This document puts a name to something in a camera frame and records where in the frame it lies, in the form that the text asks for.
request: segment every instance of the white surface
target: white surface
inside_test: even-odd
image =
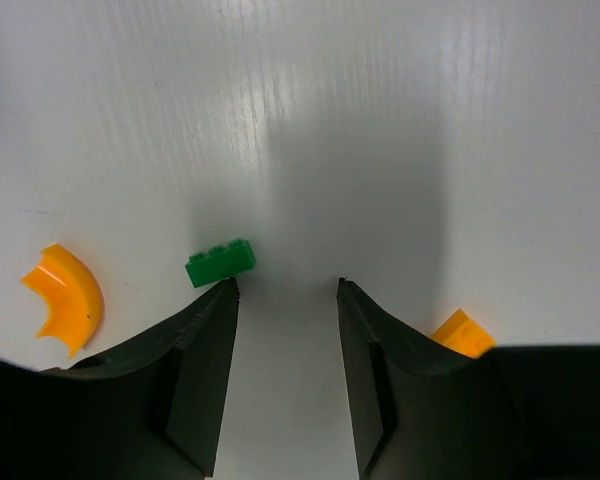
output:
[[[0,1],[0,356],[69,365],[41,248],[103,289],[85,356],[237,236],[221,480],[355,477],[340,275],[426,333],[600,342],[600,0]]]

